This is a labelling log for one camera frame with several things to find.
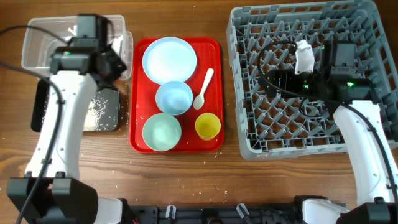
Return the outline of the red serving tray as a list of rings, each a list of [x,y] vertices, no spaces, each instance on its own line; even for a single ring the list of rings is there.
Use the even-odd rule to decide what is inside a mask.
[[[142,67],[144,52],[155,40],[155,38],[140,40],[134,48],[132,63],[129,143],[134,150],[143,154],[156,153],[144,142],[142,129],[151,116],[161,112],[155,103],[155,93],[159,85],[146,76]],[[184,37],[183,40],[187,41],[197,54],[197,69],[187,80],[187,85],[194,95],[199,94],[208,68],[212,68],[215,73],[205,92],[203,107],[200,110],[190,108],[186,113],[177,116],[182,127],[182,137],[178,144],[166,153],[214,152],[224,143],[224,127],[221,127],[220,132],[212,140],[205,141],[195,131],[195,121],[203,113],[213,113],[221,122],[224,121],[220,45],[215,39],[209,37]]]

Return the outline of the light green bowl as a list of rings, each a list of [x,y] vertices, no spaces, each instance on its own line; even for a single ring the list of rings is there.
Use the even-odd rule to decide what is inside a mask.
[[[151,116],[144,124],[142,137],[145,144],[157,152],[173,149],[182,136],[179,121],[170,114],[159,113]]]

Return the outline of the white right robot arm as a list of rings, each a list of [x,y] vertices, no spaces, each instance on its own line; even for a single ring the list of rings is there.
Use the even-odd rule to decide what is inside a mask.
[[[306,40],[285,44],[295,68],[260,68],[259,81],[271,97],[280,91],[324,102],[345,141],[357,191],[358,206],[352,210],[323,198],[301,200],[302,222],[397,223],[397,165],[382,127],[376,87],[357,76],[355,43],[325,42],[319,68]]]

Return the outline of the large light blue plate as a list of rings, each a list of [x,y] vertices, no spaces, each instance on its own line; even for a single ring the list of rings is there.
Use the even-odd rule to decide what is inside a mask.
[[[197,67],[197,55],[186,40],[163,37],[146,48],[142,67],[146,76],[156,84],[185,82]]]

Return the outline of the clear plastic waste bin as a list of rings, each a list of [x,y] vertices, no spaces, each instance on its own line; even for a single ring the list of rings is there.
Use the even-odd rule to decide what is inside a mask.
[[[133,36],[131,32],[127,31],[125,19],[122,15],[107,15],[106,17],[112,22],[114,27],[114,30],[108,31],[108,37],[113,40],[123,35],[122,48],[118,55],[126,64],[127,69],[122,73],[120,79],[128,80],[131,77],[132,70]],[[49,30],[65,40],[66,37],[71,36],[67,29],[77,25],[77,17],[33,18],[28,25]],[[62,41],[49,34],[34,29],[26,30],[21,58],[22,67],[46,77],[49,76],[50,56],[57,47],[63,45]]]

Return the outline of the brown carrot piece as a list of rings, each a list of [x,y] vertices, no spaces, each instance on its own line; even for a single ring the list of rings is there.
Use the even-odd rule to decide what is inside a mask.
[[[122,80],[115,80],[113,81],[113,85],[122,95],[129,94],[129,87],[126,82]]]

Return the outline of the white crumpled paper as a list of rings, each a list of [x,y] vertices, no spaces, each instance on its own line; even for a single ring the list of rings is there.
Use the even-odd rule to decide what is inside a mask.
[[[67,29],[67,31],[69,33],[71,33],[71,36],[66,37],[65,40],[70,40],[72,37],[76,37],[77,36],[77,25],[73,25],[72,28],[69,27]],[[121,35],[111,41],[111,46],[117,54],[120,54],[120,51],[122,48],[122,46],[121,46],[122,42],[123,42],[123,35]]]

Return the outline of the white rice grains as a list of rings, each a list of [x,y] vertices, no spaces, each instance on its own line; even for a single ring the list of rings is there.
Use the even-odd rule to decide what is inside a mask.
[[[89,104],[84,132],[115,131],[119,126],[120,94],[117,91],[97,92]]]

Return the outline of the black waste tray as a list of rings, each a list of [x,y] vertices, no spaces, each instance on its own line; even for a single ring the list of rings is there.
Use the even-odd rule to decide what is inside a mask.
[[[91,100],[84,123],[84,132],[115,131],[119,126],[121,94],[116,89],[97,91]],[[30,127],[40,132],[49,101],[49,85],[40,80],[37,84]]]

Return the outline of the yellow plastic cup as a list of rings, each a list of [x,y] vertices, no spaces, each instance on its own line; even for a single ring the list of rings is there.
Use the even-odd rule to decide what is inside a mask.
[[[212,140],[220,130],[221,121],[213,113],[203,113],[195,121],[195,131],[202,140]]]

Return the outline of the grey dishwasher rack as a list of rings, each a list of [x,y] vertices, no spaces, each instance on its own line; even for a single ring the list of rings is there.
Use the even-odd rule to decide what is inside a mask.
[[[356,44],[354,69],[377,86],[382,127],[397,147],[397,70],[372,1],[334,1],[236,7],[226,29],[233,71],[240,153],[245,159],[282,159],[345,152],[337,125],[321,101],[271,98],[259,84],[258,67],[291,69],[287,47],[267,44],[306,40],[315,57],[328,40]]]

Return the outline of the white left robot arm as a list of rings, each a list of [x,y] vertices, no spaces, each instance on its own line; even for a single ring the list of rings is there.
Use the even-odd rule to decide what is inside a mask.
[[[112,49],[111,21],[80,14],[77,35],[56,48],[50,60],[49,101],[39,141],[22,177],[11,178],[7,196],[19,211],[17,222],[131,223],[127,201],[100,197],[80,181],[83,127],[95,93],[112,88],[126,69]]]

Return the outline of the white plastic spoon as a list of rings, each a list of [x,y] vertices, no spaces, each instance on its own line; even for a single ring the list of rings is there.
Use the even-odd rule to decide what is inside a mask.
[[[209,85],[209,83],[210,83],[210,81],[211,81],[213,75],[214,75],[214,69],[213,69],[213,68],[209,68],[209,69],[207,70],[207,72],[206,72],[205,79],[204,79],[204,81],[203,81],[201,91],[200,91],[200,93],[195,97],[195,99],[194,99],[194,101],[193,101],[193,107],[194,107],[196,110],[199,110],[200,108],[202,108],[203,105],[204,105],[204,103],[205,103],[204,94],[205,94],[205,92],[206,92],[206,89],[208,88],[208,85]]]

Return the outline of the light blue bowl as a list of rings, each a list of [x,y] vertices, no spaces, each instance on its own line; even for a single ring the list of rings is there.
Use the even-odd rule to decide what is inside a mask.
[[[155,102],[161,112],[178,116],[190,109],[193,92],[185,82],[170,81],[158,88]]]

